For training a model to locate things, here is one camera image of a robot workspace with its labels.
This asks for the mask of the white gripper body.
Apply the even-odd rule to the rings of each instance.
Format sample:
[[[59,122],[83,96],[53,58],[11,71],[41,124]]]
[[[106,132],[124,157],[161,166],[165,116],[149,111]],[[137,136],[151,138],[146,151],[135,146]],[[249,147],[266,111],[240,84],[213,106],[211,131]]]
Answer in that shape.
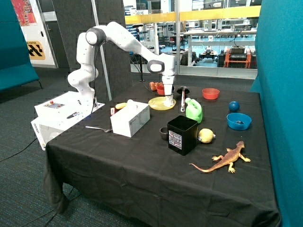
[[[172,94],[172,87],[174,84],[175,76],[162,76],[162,83],[164,86],[165,96],[170,96]]]

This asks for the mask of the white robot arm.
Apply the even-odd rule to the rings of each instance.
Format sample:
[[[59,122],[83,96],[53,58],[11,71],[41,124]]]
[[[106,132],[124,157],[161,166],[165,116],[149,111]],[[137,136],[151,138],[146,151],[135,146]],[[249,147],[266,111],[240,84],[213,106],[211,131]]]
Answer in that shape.
[[[83,110],[91,110],[95,101],[95,90],[89,83],[98,76],[94,65],[95,49],[105,42],[111,41],[126,52],[134,52],[147,60],[147,68],[151,73],[161,73],[166,100],[164,105],[173,105],[172,87],[175,77],[175,56],[162,53],[156,55],[142,45],[129,31],[117,22],[110,22],[106,26],[95,26],[78,37],[76,60],[80,64],[78,70],[68,76],[68,82],[80,94]]]

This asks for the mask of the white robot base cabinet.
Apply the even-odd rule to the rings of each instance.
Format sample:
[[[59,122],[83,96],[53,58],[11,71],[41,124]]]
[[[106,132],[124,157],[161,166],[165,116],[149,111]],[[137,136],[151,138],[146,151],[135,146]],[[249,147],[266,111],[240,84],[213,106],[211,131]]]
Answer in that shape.
[[[31,121],[31,125],[41,149],[45,150],[49,141],[104,105],[97,103],[93,109],[89,109],[80,100],[80,94],[73,91],[36,105],[37,118]]]

